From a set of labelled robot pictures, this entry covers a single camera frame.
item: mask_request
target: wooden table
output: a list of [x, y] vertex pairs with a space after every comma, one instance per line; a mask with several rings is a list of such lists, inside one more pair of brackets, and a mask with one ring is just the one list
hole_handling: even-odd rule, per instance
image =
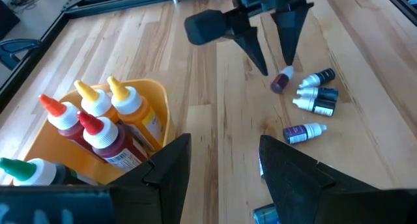
[[[46, 119], [41, 93], [60, 98], [74, 80], [154, 78], [167, 88], [177, 133], [192, 134], [183, 223], [253, 223], [271, 203], [258, 169], [259, 136], [309, 122], [329, 130], [295, 146], [378, 188], [417, 187], [417, 28], [389, 0], [310, 0], [295, 76], [284, 94], [270, 82], [285, 64], [274, 22], [252, 18], [270, 76], [230, 40], [193, 46], [183, 21], [231, 0], [184, 0], [71, 21], [0, 115], [1, 156], [23, 158]], [[293, 105], [296, 86], [332, 67], [340, 99], [332, 118]], [[10, 182], [9, 177], [1, 175]]]

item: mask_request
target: white cap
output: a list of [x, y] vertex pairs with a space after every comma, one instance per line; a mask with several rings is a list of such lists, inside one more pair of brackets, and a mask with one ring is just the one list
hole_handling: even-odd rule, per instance
[[103, 90], [98, 89], [95, 91], [98, 93], [98, 99], [90, 102], [83, 98], [81, 107], [94, 117], [100, 117], [111, 108], [111, 99]]
[[297, 90], [297, 94], [303, 97], [316, 98], [318, 93], [319, 93], [319, 89], [317, 87], [307, 87], [301, 90]]
[[293, 78], [294, 75], [294, 67], [292, 65], [285, 67], [280, 74], [285, 74], [289, 80]]
[[79, 110], [70, 102], [63, 102], [62, 104], [66, 106], [65, 112], [59, 117], [48, 114], [48, 121], [60, 130], [67, 130], [77, 124], [77, 112]]
[[28, 163], [36, 165], [36, 171], [29, 179], [25, 181], [19, 181], [16, 178], [13, 179], [13, 185], [15, 186], [49, 186], [53, 182], [57, 173], [57, 168], [51, 162], [42, 159], [31, 159]]
[[136, 112], [142, 105], [142, 98], [133, 87], [126, 87], [129, 90], [129, 96], [122, 101], [118, 101], [113, 95], [111, 103], [122, 115], [129, 115]]
[[325, 130], [327, 130], [326, 125], [320, 125], [319, 123], [305, 124], [304, 126], [307, 129], [308, 139], [320, 136]]
[[91, 135], [84, 129], [83, 136], [86, 142], [97, 149], [103, 149], [110, 146], [119, 135], [119, 129], [107, 117], [98, 117], [104, 124], [103, 129], [96, 135]]
[[293, 100], [293, 104], [296, 104], [300, 109], [307, 111], [312, 111], [314, 106], [314, 98], [311, 97], [301, 97]]
[[318, 87], [320, 85], [320, 78], [316, 74], [308, 76], [306, 79], [302, 80], [302, 83], [299, 84], [301, 89], [305, 87]]

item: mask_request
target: dark red liquid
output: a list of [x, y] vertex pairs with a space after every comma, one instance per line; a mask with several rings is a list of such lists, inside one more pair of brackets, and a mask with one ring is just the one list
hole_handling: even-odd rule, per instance
[[119, 129], [119, 135], [116, 140], [107, 148], [94, 148], [93, 150], [103, 158], [112, 158], [121, 153], [123, 149], [127, 148], [138, 160], [142, 162], [147, 161], [147, 156], [143, 155], [142, 152], [139, 151], [134, 145], [132, 135], [127, 132], [123, 126], [116, 126]]
[[282, 90], [287, 86], [289, 78], [285, 74], [278, 74], [275, 80], [271, 83], [271, 90], [276, 94], [281, 94]]
[[84, 126], [78, 121], [77, 124], [67, 130], [58, 130], [58, 133], [90, 152], [96, 159], [107, 163], [107, 161], [103, 160], [100, 156], [97, 156], [93, 151], [93, 147], [88, 142], [86, 142], [86, 140], [84, 140], [83, 131]]

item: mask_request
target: red cap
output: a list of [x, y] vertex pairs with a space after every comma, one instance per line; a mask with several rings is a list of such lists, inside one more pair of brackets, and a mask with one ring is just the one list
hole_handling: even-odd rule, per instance
[[85, 130], [87, 130], [90, 135], [96, 135], [103, 130], [104, 123], [91, 114], [84, 111], [78, 111], [77, 117], [79, 122], [84, 126]]
[[41, 94], [39, 97], [40, 103], [44, 106], [46, 111], [48, 111], [52, 116], [59, 117], [66, 111], [66, 106], [61, 104], [53, 98], [47, 97], [44, 94]]

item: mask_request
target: purple label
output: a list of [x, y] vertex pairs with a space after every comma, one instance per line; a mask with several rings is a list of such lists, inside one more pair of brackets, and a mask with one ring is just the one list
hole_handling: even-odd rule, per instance
[[303, 125], [291, 126], [284, 129], [284, 137], [289, 144], [307, 140], [307, 129]]

